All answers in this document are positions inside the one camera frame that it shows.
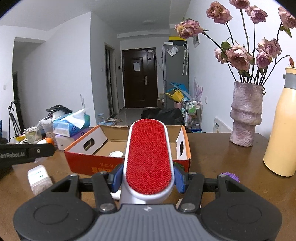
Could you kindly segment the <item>white round lid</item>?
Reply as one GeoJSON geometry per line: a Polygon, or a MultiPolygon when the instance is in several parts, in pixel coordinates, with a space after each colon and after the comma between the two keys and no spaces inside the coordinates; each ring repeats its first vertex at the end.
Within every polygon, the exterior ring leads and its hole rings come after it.
{"type": "Polygon", "coordinates": [[[114,152],[111,152],[109,154],[110,157],[114,157],[114,158],[122,158],[123,157],[123,152],[121,151],[114,151],[114,152]]]}

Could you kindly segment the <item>cotton swab box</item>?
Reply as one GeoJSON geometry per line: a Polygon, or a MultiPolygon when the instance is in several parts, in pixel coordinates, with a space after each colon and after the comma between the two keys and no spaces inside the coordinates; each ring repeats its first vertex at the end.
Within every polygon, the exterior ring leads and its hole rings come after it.
{"type": "Polygon", "coordinates": [[[27,172],[30,188],[35,196],[53,185],[45,166],[39,165],[27,172]]]}

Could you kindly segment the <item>purple gear cap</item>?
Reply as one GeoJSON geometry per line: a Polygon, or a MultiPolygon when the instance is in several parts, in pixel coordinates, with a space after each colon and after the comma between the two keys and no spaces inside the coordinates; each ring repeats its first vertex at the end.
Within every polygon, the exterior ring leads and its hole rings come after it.
{"type": "Polygon", "coordinates": [[[235,180],[236,182],[240,183],[239,177],[236,176],[234,173],[224,172],[224,173],[221,173],[220,176],[228,176],[228,177],[232,178],[233,180],[235,180]]]}

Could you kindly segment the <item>white spray bottle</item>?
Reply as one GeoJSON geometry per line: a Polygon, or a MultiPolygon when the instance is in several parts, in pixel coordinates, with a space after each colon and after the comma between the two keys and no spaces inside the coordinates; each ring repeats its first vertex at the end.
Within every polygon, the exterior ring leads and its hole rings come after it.
{"type": "Polygon", "coordinates": [[[117,192],[115,192],[115,193],[110,193],[111,194],[111,196],[112,196],[112,198],[114,199],[114,200],[117,200],[117,201],[119,201],[120,200],[120,196],[121,196],[121,190],[118,190],[117,192]]]}

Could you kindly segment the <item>glass cup with straw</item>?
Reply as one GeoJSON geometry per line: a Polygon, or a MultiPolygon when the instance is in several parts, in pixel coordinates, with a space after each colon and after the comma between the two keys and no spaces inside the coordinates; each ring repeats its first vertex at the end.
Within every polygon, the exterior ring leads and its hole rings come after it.
{"type": "Polygon", "coordinates": [[[44,128],[40,119],[35,126],[25,129],[25,136],[29,144],[36,144],[43,139],[44,128]]]}

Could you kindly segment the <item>red cardboard box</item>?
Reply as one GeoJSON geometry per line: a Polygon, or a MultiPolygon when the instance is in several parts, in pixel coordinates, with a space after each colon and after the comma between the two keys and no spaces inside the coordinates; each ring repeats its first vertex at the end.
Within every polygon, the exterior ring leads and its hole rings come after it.
{"type": "MultiPolygon", "coordinates": [[[[184,126],[167,126],[174,162],[189,171],[191,151],[184,126]]],[[[124,157],[112,157],[115,151],[125,153],[129,126],[96,126],[79,137],[65,150],[66,160],[73,173],[93,175],[112,171],[124,157]]]]}

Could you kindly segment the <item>purple tissue pack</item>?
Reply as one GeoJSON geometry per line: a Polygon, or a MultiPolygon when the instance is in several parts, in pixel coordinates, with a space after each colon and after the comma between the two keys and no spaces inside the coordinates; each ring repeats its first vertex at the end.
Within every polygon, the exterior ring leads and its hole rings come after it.
{"type": "Polygon", "coordinates": [[[79,139],[81,136],[83,136],[84,134],[86,134],[90,130],[91,130],[91,128],[87,127],[85,129],[81,130],[80,132],[78,132],[77,134],[73,135],[72,137],[55,135],[58,149],[60,151],[64,151],[70,144],[72,144],[74,141],[79,139]]]}

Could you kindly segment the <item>blue tissue pack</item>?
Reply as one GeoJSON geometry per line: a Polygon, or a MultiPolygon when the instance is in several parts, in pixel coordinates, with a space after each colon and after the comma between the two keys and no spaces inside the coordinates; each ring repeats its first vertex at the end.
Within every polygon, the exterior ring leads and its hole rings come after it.
{"type": "Polygon", "coordinates": [[[72,137],[81,130],[90,127],[90,116],[86,113],[86,109],[83,108],[54,120],[52,126],[55,135],[72,137]]]}

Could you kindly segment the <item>metal trolley rack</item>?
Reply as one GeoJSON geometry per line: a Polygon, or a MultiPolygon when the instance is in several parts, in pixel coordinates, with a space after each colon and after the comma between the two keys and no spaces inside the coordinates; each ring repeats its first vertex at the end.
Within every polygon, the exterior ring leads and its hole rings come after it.
{"type": "Polygon", "coordinates": [[[185,126],[189,129],[202,130],[202,103],[195,99],[182,99],[182,108],[184,114],[185,126]]]}

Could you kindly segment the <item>black gadget on container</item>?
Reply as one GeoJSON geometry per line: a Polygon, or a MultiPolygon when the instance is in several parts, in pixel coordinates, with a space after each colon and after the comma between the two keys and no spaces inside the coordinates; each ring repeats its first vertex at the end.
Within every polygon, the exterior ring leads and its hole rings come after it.
{"type": "Polygon", "coordinates": [[[49,113],[49,115],[53,114],[55,112],[58,112],[58,111],[62,111],[64,114],[69,114],[69,113],[73,112],[71,109],[66,108],[66,107],[64,107],[63,105],[60,105],[60,104],[55,105],[55,106],[53,106],[51,108],[47,108],[46,111],[49,113]]]}

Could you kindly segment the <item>pink textured vase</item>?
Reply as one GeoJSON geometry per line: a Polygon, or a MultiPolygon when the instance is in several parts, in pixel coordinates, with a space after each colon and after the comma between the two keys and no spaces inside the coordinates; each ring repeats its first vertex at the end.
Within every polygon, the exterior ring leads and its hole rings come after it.
{"type": "Polygon", "coordinates": [[[234,82],[233,101],[230,117],[233,128],[230,141],[242,147],[251,147],[255,137],[255,127],[262,122],[262,102],[264,87],[234,82]]]}

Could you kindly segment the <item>cream thermos jug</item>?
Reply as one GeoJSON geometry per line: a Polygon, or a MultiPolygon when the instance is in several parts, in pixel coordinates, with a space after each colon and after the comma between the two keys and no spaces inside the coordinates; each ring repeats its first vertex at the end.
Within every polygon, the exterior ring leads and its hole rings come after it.
{"type": "Polygon", "coordinates": [[[292,177],[295,174],[295,68],[287,67],[285,71],[285,85],[263,162],[272,172],[292,177]]]}

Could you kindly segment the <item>grey refrigerator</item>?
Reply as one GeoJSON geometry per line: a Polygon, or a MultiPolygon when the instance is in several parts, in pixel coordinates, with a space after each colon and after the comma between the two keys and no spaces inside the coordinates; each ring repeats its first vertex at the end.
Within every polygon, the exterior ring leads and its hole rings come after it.
{"type": "Polygon", "coordinates": [[[173,94],[175,85],[189,90],[189,72],[187,71],[186,45],[163,45],[162,63],[164,79],[164,108],[174,108],[173,100],[167,95],[173,94]]]}

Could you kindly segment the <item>dark brown door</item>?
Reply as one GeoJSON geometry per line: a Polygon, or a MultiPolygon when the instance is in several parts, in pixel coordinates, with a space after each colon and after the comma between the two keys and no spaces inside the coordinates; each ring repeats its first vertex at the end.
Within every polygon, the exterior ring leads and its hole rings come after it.
{"type": "Polygon", "coordinates": [[[121,54],[125,107],[157,107],[156,48],[123,50],[121,54]]]}

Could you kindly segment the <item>white board against wall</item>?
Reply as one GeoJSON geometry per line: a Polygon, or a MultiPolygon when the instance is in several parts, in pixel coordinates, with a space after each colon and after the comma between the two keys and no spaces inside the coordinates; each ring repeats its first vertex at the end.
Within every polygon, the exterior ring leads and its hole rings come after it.
{"type": "Polygon", "coordinates": [[[214,118],[214,125],[213,125],[213,132],[214,133],[230,133],[232,130],[227,127],[221,120],[218,118],[214,118]]]}

